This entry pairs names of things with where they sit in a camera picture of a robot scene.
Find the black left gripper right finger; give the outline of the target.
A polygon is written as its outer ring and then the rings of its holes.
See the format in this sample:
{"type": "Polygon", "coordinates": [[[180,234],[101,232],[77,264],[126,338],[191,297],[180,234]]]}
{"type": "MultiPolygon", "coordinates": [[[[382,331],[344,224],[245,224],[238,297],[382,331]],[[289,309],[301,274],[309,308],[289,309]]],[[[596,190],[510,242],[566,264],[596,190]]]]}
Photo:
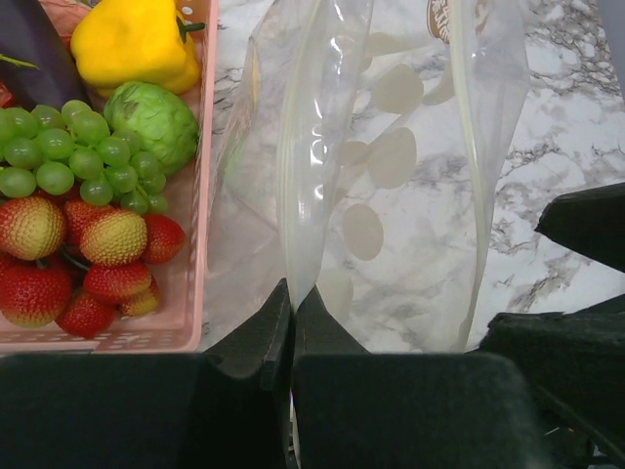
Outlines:
{"type": "Polygon", "coordinates": [[[521,372],[489,353],[374,354],[313,290],[296,315],[303,468],[548,468],[521,372]]]}

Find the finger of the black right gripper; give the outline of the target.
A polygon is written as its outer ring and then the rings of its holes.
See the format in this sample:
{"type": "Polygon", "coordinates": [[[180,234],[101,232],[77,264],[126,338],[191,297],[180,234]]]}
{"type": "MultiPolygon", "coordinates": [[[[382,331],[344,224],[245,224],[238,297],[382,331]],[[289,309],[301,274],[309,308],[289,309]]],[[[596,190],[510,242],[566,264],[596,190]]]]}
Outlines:
{"type": "Polygon", "coordinates": [[[623,273],[624,184],[557,196],[543,210],[535,231],[623,273]]]}
{"type": "Polygon", "coordinates": [[[624,297],[572,314],[498,314],[478,350],[511,360],[532,395],[624,466],[624,297]]]}

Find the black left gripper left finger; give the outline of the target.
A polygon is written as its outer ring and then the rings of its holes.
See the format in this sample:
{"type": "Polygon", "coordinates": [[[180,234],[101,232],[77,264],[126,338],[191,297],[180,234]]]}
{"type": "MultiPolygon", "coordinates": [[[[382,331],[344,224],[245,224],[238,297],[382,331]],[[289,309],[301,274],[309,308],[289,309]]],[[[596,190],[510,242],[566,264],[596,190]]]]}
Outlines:
{"type": "Polygon", "coordinates": [[[276,285],[202,353],[1,361],[5,468],[283,468],[292,312],[276,285]]]}

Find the pink perforated plastic basket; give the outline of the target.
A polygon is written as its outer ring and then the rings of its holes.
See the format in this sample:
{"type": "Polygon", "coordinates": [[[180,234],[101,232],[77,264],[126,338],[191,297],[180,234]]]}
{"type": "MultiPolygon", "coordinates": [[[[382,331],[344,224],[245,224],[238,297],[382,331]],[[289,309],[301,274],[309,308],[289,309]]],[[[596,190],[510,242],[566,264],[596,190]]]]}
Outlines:
{"type": "Polygon", "coordinates": [[[154,268],[162,294],[161,308],[139,319],[116,320],[92,341],[73,338],[51,323],[28,329],[1,320],[1,354],[84,351],[96,354],[155,354],[193,352],[199,345],[203,324],[203,286],[210,199],[214,75],[219,3],[179,1],[186,20],[203,22],[194,35],[196,56],[201,60],[201,82],[183,99],[198,118],[201,136],[199,156],[172,178],[166,187],[170,211],[187,233],[182,252],[168,264],[154,268]]]}

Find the clear polka dot zip bag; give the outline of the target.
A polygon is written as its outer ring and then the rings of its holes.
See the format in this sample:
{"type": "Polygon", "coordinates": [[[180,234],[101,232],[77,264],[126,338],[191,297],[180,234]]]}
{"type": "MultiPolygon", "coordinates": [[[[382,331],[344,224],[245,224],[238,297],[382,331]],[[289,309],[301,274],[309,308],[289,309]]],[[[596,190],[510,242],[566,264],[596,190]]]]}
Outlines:
{"type": "Polygon", "coordinates": [[[462,352],[529,87],[522,1],[275,1],[212,158],[216,343],[284,281],[362,345],[462,352]]]}

